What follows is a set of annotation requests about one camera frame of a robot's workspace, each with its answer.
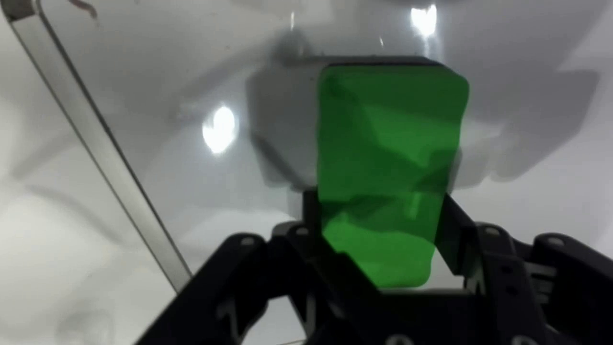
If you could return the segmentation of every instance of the white wall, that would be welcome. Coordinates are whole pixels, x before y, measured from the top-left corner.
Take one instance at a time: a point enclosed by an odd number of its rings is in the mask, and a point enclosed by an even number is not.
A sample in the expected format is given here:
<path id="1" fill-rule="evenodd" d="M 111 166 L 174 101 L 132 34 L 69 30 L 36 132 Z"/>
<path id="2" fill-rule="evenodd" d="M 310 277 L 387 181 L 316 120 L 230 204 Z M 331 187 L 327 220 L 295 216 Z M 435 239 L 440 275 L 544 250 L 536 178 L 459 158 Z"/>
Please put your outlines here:
<path id="1" fill-rule="evenodd" d="M 132 342 L 172 295 L 0 15 L 0 345 Z"/>

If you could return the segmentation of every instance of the green object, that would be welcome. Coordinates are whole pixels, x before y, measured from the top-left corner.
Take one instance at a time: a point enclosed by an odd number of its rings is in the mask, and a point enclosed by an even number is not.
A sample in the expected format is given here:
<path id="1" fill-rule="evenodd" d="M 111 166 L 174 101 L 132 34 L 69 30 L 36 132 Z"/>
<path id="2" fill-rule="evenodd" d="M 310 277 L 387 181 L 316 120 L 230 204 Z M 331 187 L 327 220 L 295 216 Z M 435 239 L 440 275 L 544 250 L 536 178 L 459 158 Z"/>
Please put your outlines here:
<path id="1" fill-rule="evenodd" d="M 429 277 L 467 93 L 442 65 L 333 65 L 320 76 L 323 235 L 377 287 Z"/>

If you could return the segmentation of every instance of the green block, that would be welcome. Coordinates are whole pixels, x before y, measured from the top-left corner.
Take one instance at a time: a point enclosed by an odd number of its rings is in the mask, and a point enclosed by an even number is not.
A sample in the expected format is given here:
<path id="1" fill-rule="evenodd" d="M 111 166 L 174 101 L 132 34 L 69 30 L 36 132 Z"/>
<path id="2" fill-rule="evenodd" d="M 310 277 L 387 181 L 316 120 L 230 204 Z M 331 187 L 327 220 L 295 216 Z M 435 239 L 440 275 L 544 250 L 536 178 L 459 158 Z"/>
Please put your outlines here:
<path id="1" fill-rule="evenodd" d="M 325 239 L 377 287 L 427 281 L 469 86 L 442 65 L 333 65 L 320 74 Z"/>

